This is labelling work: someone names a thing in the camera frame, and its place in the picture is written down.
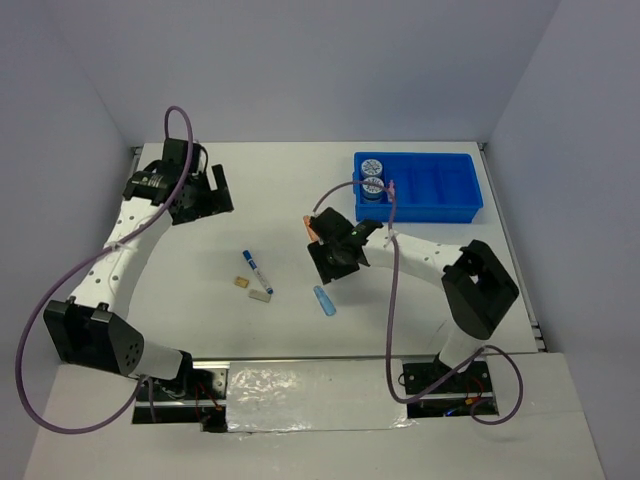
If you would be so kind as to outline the blue cleaning gel jar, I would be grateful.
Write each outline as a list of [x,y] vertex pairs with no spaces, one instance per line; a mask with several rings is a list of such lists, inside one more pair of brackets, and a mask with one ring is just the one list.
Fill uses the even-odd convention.
[[375,176],[366,177],[360,184],[363,203],[380,203],[385,196],[384,181]]

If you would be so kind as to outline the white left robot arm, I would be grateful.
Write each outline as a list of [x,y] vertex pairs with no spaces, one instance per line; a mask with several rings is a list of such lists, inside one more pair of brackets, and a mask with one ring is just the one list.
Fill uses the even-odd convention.
[[147,376],[175,399],[196,385],[190,353],[144,338],[127,321],[136,285],[161,236],[172,226],[232,211],[221,165],[205,147],[169,138],[160,159],[127,181],[107,254],[66,301],[50,301],[44,322],[65,363],[124,377]]

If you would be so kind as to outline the pink translucent case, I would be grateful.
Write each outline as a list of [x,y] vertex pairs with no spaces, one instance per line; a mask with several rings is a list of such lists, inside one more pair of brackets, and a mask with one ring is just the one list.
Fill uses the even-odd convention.
[[396,201],[395,183],[393,180],[391,180],[387,185],[387,197],[390,203],[394,203]]

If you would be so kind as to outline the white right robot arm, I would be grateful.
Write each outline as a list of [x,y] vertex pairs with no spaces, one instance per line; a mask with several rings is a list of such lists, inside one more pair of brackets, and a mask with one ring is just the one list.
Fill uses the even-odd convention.
[[519,288],[488,244],[434,243],[401,234],[376,220],[352,224],[332,208],[312,216],[317,240],[308,251],[321,281],[328,284],[361,267],[397,269],[443,290],[454,322],[437,355],[436,383],[457,391],[469,377],[465,360],[488,341]]

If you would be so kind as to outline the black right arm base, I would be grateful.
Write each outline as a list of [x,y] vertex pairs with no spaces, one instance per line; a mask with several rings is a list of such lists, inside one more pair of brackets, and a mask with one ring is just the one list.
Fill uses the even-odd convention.
[[[402,364],[399,383],[407,395],[417,395],[435,383],[448,372],[447,368],[435,361],[409,362]],[[454,373],[433,394],[465,394],[466,396],[493,392],[493,385],[487,363],[484,360],[472,362],[461,373]]]

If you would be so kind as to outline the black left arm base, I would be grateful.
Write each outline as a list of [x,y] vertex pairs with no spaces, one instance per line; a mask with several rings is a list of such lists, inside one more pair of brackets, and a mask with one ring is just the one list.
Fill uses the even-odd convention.
[[178,380],[152,378],[134,402],[134,425],[191,425],[201,432],[225,433],[227,424],[226,367],[190,367]]

